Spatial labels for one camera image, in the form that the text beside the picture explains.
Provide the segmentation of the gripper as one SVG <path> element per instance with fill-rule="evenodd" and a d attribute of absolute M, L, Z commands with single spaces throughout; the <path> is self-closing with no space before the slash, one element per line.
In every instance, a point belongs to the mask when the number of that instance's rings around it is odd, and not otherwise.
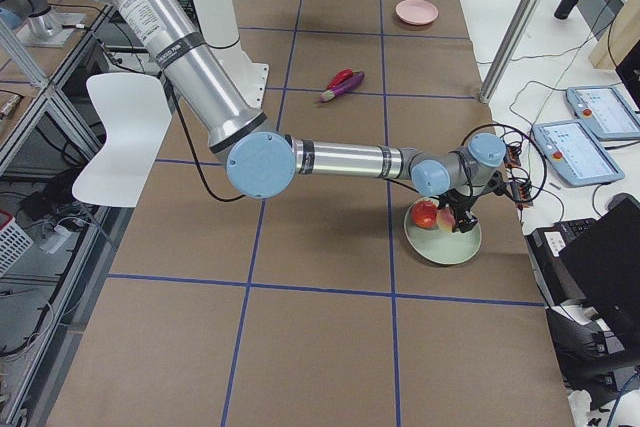
<path fill-rule="evenodd" d="M 478 219 L 471 209 L 477 199 L 477 196 L 463 195 L 457 190 L 451 190 L 442 195 L 442 209 L 449 206 L 455 216 L 456 227 L 452 233 L 468 233 L 475 228 Z"/>

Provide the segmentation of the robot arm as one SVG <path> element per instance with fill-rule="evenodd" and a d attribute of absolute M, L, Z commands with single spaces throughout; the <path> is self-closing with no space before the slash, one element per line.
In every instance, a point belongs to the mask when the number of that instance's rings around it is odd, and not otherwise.
<path fill-rule="evenodd" d="M 482 132 L 439 157 L 411 148 L 362 146 L 295 139 L 279 133 L 250 106 L 206 45 L 177 0 L 98 0 L 115 7 L 186 99 L 208 132 L 209 148 L 242 194 L 265 199 L 284 191 L 295 175 L 406 179 L 424 197 L 453 211 L 455 229 L 477 220 L 471 208 L 494 191 L 506 145 Z"/>
<path fill-rule="evenodd" d="M 48 0 L 1 0 L 1 19 L 15 30 L 28 19 L 36 19 L 51 11 Z"/>

